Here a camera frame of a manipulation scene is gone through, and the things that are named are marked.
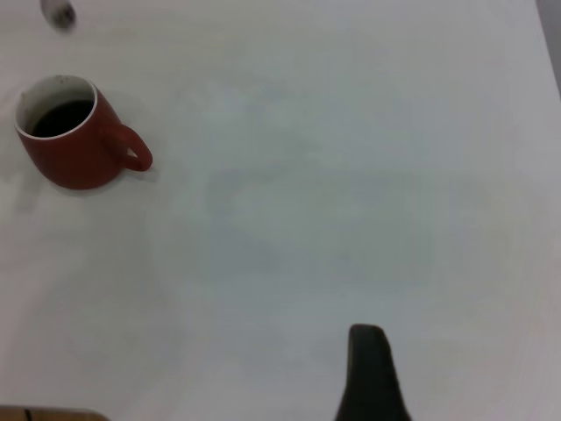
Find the mug rim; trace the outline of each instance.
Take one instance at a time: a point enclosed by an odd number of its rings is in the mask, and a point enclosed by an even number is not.
[[[23,103],[22,103],[22,97],[23,97],[25,94],[27,94],[27,93],[33,91],[34,89],[38,88],[42,83],[50,82],[50,81],[58,81],[60,78],[64,78],[64,77],[72,77],[72,78],[75,78],[75,79],[80,79],[80,80],[86,82],[86,83],[89,85],[89,87],[91,88],[91,91],[92,91],[92,93],[93,93],[93,95],[94,95],[94,105],[91,107],[91,111],[89,112],[88,116],[87,116],[86,118],[84,118],[84,120],[83,120],[80,124],[78,124],[76,127],[70,129],[70,130],[67,131],[67,132],[64,132],[64,133],[61,133],[61,134],[57,134],[56,136],[50,136],[50,137],[48,137],[48,138],[41,138],[41,137],[38,137],[38,136],[33,136],[32,134],[26,132],[24,129],[22,129],[22,128],[19,126],[19,122],[18,122],[18,112],[19,112],[19,108],[20,108],[20,107],[22,106],[22,104],[23,104]],[[16,128],[16,131],[17,131],[19,134],[21,134],[22,136],[25,136],[25,137],[28,138],[28,139],[39,140],[39,141],[42,141],[42,140],[55,140],[55,139],[60,139],[60,138],[63,138],[63,137],[65,137],[65,136],[68,136],[68,134],[70,134],[70,133],[73,133],[73,132],[78,131],[81,127],[83,127],[83,126],[91,119],[91,116],[94,115],[94,111],[96,110],[96,107],[97,107],[97,88],[96,88],[96,85],[94,85],[94,83],[93,83],[90,79],[87,79],[87,78],[85,78],[85,77],[75,76],[75,75],[53,75],[53,76],[48,76],[48,77],[44,77],[44,78],[42,78],[42,79],[36,81],[34,84],[32,84],[29,88],[27,88],[27,89],[20,95],[20,99],[19,99],[19,102],[18,102],[18,106],[16,107],[16,117],[15,117],[14,125],[15,125],[15,128]]]

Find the dark liquid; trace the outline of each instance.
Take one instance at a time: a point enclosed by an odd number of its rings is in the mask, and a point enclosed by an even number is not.
[[[33,127],[32,136],[50,138],[66,133],[84,121],[94,102],[88,100],[71,101],[48,111]]]

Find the small dark object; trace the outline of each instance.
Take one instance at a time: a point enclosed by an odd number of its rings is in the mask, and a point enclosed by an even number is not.
[[[336,421],[411,421],[392,350],[378,326],[351,327],[347,383]]]
[[[76,12],[68,0],[41,0],[41,10],[55,29],[69,31],[75,26]]]

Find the white table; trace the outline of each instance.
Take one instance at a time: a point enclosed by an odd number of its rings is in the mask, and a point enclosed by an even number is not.
[[[0,5],[0,400],[323,420],[351,324],[415,420],[559,420],[561,103],[531,0]],[[150,173],[54,187],[18,92],[92,79]]]

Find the red mug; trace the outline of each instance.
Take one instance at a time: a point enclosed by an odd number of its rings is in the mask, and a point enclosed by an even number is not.
[[[93,103],[81,123],[56,136],[32,135],[49,111],[73,101]],[[81,77],[51,76],[31,86],[16,109],[16,130],[39,171],[68,189],[99,187],[124,168],[146,171],[152,165],[144,141],[121,124],[99,89]],[[129,149],[136,156],[128,154]]]

